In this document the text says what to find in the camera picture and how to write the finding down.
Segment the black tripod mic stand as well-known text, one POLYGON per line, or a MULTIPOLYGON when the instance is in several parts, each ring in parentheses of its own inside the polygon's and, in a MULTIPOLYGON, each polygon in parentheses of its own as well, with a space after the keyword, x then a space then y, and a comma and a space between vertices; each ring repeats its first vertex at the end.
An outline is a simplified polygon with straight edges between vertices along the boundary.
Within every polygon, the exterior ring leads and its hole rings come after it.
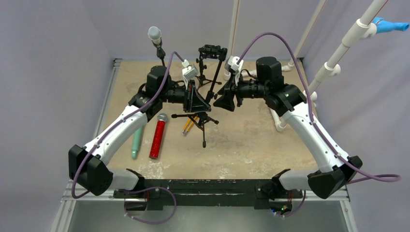
POLYGON ((213 80, 207 79, 204 75, 204 70, 207 69, 207 65, 204 64, 204 59, 206 59, 206 57, 203 55, 200 55, 199 58, 196 59, 196 63, 199 64, 199 75, 196 76, 199 82, 197 89, 213 82, 213 80))

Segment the red glitter microphone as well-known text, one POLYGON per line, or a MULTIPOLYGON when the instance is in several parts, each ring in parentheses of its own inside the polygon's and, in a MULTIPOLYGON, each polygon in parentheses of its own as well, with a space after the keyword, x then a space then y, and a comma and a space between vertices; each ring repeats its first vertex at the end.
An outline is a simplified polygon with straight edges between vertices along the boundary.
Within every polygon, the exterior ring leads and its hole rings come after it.
POLYGON ((157 116, 157 124, 154 132, 154 137, 152 140, 152 146, 149 154, 150 159, 156 160, 159 157, 160 149, 161 149, 161 144, 162 144, 162 139, 163 139, 163 133, 165 130, 165 125, 168 120, 168 116, 165 113, 161 113, 157 116))

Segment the black tripod shockmount stand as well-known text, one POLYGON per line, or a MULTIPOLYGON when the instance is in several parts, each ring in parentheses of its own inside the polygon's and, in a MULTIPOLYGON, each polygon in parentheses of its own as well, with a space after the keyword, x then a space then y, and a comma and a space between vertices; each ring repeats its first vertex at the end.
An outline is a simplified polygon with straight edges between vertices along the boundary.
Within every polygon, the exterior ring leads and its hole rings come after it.
MULTIPOLYGON (((210 44, 206 44, 202 47, 200 47, 198 49, 199 51, 199 55, 203 55, 204 57, 210 58, 210 59, 217 59, 218 62, 218 66, 216 68, 215 74, 214 74, 214 78, 212 79, 213 82, 210 83, 210 89, 208 90, 207 94, 205 97, 203 97, 205 99, 205 101, 207 103, 209 103, 210 105, 210 101, 211 99, 215 99, 217 97, 217 94, 214 92, 214 87, 215 84, 221 85, 221 82, 217 81, 217 77, 218 74, 220 72, 220 68, 222 63, 226 60, 226 55, 227 55, 227 48, 223 48, 219 45, 210 45, 210 44)), ((174 84, 173 87, 171 89, 168 90, 167 92, 167 102, 168 103, 175 103, 175 96, 174 96, 174 89, 175 87, 180 86, 178 84, 174 84)), ((199 128, 202 133, 203 133, 203 143, 202 143, 202 147, 205 148, 206 147, 206 140, 205 140, 205 124, 208 122, 213 122, 215 124, 219 124, 219 121, 211 118, 210 116, 208 116, 207 114, 208 112, 197 112, 197 113, 193 113, 193 112, 185 112, 185 114, 172 114, 171 117, 172 118, 179 118, 179 117, 187 117, 188 119, 192 119, 194 120, 194 118, 197 116, 198 119, 195 122, 195 126, 197 128, 199 128)))

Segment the black round-base mic stand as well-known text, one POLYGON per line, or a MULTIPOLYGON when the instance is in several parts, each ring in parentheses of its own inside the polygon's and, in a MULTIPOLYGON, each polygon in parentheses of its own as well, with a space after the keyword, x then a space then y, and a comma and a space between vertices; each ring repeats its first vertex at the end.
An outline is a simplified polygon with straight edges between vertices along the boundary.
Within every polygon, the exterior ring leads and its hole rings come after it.
POLYGON ((162 42, 160 42, 158 45, 156 45, 156 49, 157 49, 157 52, 156 52, 157 58, 159 58, 161 60, 162 66, 165 67, 166 65, 165 65, 165 62, 164 62, 164 58, 166 56, 166 53, 162 48, 162 42))

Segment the mint green microphone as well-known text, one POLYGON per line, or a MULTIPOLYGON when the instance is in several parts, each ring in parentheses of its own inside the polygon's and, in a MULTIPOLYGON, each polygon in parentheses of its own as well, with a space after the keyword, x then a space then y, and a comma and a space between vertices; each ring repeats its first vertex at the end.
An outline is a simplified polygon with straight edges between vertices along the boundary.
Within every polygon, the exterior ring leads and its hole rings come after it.
POLYGON ((132 148, 131 148, 131 151, 132 151, 131 157, 132 157, 132 159, 137 158, 137 154, 138 154, 138 152, 140 150, 140 146, 141 146, 143 131, 144 131, 144 128, 141 127, 133 135, 132 148))

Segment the grey white microphone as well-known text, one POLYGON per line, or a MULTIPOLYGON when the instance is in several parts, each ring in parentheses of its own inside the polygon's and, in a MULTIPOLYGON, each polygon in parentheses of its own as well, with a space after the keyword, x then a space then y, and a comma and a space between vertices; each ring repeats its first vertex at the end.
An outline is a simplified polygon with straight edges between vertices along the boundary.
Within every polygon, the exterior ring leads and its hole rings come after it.
POLYGON ((159 45, 162 43, 161 41, 161 30, 156 27, 156 26, 151 26, 148 29, 148 33, 147 33, 149 39, 153 42, 153 44, 155 45, 159 45))

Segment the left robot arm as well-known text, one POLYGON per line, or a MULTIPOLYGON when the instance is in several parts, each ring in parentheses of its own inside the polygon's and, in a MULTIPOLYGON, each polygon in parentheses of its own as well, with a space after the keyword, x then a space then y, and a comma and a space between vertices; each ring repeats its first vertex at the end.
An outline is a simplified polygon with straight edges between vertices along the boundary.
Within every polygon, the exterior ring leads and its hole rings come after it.
POLYGON ((84 146, 74 145, 68 152, 69 176, 73 184, 79 184, 86 193, 101 195, 110 189, 125 189, 133 198, 144 193, 142 176, 126 169, 111 171, 107 165, 118 149, 138 129, 145 126, 162 109, 163 103, 179 103, 185 112, 204 113, 210 105, 195 87, 198 70, 194 65, 182 69, 182 86, 173 81, 169 68, 154 66, 147 74, 146 82, 138 90, 108 128, 84 146))

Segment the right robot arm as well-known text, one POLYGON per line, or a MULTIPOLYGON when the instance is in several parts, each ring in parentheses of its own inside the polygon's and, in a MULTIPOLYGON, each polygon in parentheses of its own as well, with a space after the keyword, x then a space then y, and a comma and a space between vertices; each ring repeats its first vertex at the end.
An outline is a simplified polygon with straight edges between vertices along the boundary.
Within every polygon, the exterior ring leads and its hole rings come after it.
POLYGON ((316 171, 283 170, 272 177, 271 191, 282 197, 294 189, 311 190, 319 198, 327 199, 349 183, 357 173, 355 168, 360 169, 363 162, 338 147, 318 119, 310 114, 308 100, 302 91, 284 82, 281 63, 275 57, 257 59, 257 79, 247 81, 242 77, 242 66, 239 57, 228 58, 225 69, 231 77, 218 92, 220 97, 213 105, 232 112, 244 98, 264 99, 265 104, 295 130, 318 167, 316 171))

